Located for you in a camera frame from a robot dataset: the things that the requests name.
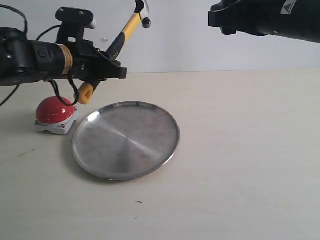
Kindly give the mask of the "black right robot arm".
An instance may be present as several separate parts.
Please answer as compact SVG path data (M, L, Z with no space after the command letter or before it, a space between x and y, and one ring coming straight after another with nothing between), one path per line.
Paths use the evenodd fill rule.
M211 6L208 25L224 35L278 36L320 42L318 0L222 0Z

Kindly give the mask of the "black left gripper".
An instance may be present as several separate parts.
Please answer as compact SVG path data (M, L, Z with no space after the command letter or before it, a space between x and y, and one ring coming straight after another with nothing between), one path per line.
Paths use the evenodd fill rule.
M106 52L94 47L92 41L70 43L73 56L73 74L84 82L126 79L127 68L111 58Z

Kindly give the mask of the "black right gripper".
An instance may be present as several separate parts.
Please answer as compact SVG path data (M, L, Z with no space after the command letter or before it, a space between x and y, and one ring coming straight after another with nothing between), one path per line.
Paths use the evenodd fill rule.
M279 0L222 0L211 6L208 12L208 26L220 28L229 36L237 32L262 36L258 22L266 17L268 10L277 7Z

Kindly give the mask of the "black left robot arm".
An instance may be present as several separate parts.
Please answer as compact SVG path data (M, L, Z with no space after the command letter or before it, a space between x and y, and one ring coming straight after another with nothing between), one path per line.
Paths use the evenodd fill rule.
M93 42L64 35L56 43L28 40L24 32L9 27L0 29L0 85L2 87L67 79L83 82L125 79L121 67L94 47Z

